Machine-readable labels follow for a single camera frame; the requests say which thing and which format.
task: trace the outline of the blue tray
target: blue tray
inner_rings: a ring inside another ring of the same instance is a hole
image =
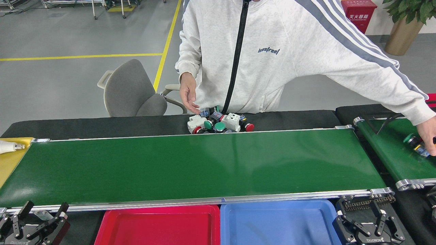
[[[341,245],[327,200],[223,204],[221,245]]]

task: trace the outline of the fire extinguisher box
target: fire extinguisher box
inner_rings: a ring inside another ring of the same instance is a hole
[[[377,5],[370,0],[342,0],[341,4],[347,18],[365,34]]]

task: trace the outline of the hand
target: hand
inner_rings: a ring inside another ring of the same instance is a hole
[[[182,99],[183,105],[195,114],[200,114],[200,108],[198,105],[194,104],[195,101],[195,87],[197,83],[195,78],[189,72],[184,72],[181,76],[180,81],[180,98]]]
[[[418,133],[426,145],[427,151],[432,156],[436,156],[436,147],[433,143],[433,137],[436,137],[436,116],[420,123],[416,126]]]

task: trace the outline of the yellow floor line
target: yellow floor line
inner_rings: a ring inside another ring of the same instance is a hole
[[[153,87],[154,90],[157,91],[157,87],[159,86],[160,76],[162,75],[162,70],[164,68],[165,59],[167,58],[168,48],[170,47],[171,38],[173,36],[174,26],[176,25],[177,16],[179,14],[180,4],[182,0],[179,0],[176,8],[176,12],[174,13],[173,23],[171,23],[170,32],[168,33],[167,42],[165,43],[165,48],[163,49],[162,57],[160,58],[159,68],[157,69],[156,78],[154,79]]]
[[[104,58],[104,57],[134,57],[134,56],[160,56],[162,53],[155,54],[97,54],[97,55],[77,55],[77,56],[54,56],[54,57],[31,57],[31,58],[0,58],[0,61],[35,61],[35,60],[60,60],[78,58]]]

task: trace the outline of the chain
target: chain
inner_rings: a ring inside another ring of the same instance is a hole
[[[371,201],[372,200],[345,204],[344,209],[345,211],[369,209],[370,208],[369,204],[371,203]],[[374,201],[376,201],[378,205],[382,206],[388,203],[393,203],[395,201],[395,197],[394,196],[381,197],[381,198],[374,199]]]

